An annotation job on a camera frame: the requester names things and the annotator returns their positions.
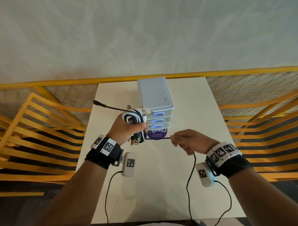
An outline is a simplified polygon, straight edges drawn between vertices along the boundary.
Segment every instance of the white table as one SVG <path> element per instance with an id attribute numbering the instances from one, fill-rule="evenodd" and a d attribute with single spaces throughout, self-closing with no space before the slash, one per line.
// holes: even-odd
<path id="1" fill-rule="evenodd" d="M 183 129 L 194 129 L 219 141 L 233 142 L 205 78 L 167 80 L 175 109 L 167 136 Z M 112 107 L 126 109 L 128 104 L 139 107 L 137 82 L 100 83 L 96 100 Z M 106 134 L 120 111 L 93 106 L 77 169 L 82 165 L 90 145 L 99 134 Z M 186 192 L 187 179 L 194 164 L 194 157 L 181 148 L 175 148 L 169 139 L 146 140 L 130 146 L 124 152 L 137 153 L 134 177 L 114 176 L 107 200 L 107 213 L 111 223 L 135 221 L 162 221 L 189 219 Z M 196 153 L 197 163 L 205 155 Z M 106 223 L 105 195 L 111 176 L 122 169 L 110 166 L 92 223 Z M 228 180 L 217 178 L 232 196 L 232 209 L 224 217 L 244 217 Z M 226 190 L 217 184 L 205 188 L 196 171 L 189 184 L 190 205 L 193 219 L 219 218 L 229 208 Z"/>

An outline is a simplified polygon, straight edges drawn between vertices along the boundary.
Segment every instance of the white wall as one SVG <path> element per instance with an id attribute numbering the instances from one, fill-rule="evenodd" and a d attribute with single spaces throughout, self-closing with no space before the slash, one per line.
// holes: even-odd
<path id="1" fill-rule="evenodd" d="M 298 65 L 298 1 L 2 0 L 0 83 Z"/>

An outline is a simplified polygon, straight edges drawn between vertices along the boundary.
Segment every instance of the drawer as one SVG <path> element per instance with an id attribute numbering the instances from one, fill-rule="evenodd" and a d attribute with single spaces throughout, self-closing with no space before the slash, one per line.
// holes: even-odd
<path id="1" fill-rule="evenodd" d="M 148 118 L 147 121 L 148 121 L 148 125 L 151 126 L 151 125 L 169 123 L 171 122 L 171 118 L 172 118 L 171 116 L 166 118 L 156 118 L 156 119 Z"/>
<path id="2" fill-rule="evenodd" d="M 148 130 L 169 128 L 170 124 L 171 124 L 171 122 L 163 123 L 163 124 L 150 125 L 150 126 L 148 125 Z"/>
<path id="3" fill-rule="evenodd" d="M 167 110 L 167 111 L 160 111 L 160 112 L 154 112 L 153 115 L 149 115 L 146 113 L 147 120 L 154 119 L 154 118 L 165 118 L 172 116 L 173 110 Z"/>

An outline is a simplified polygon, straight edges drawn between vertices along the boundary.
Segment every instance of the drawer handle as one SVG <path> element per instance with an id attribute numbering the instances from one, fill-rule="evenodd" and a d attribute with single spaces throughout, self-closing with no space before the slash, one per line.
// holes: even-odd
<path id="1" fill-rule="evenodd" d="M 151 120 L 150 122 L 151 122 L 151 123 L 161 123 L 161 122 L 163 122 L 163 121 L 164 121 L 163 118 L 159 118 L 159 119 Z"/>
<path id="2" fill-rule="evenodd" d="M 165 113 L 164 112 L 154 112 L 153 115 L 151 115 L 151 117 L 160 117 L 163 116 Z"/>
<path id="3" fill-rule="evenodd" d="M 157 129 L 157 128 L 161 128 L 163 127 L 164 125 L 154 125 L 154 126 L 151 126 L 151 129 Z"/>

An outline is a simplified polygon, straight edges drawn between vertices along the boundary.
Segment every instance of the purple sticker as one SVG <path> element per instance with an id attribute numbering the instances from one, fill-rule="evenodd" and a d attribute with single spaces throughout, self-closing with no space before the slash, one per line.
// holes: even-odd
<path id="1" fill-rule="evenodd" d="M 155 129 L 149 130 L 147 136 L 153 140 L 160 140 L 167 135 L 167 128 L 165 129 Z"/>

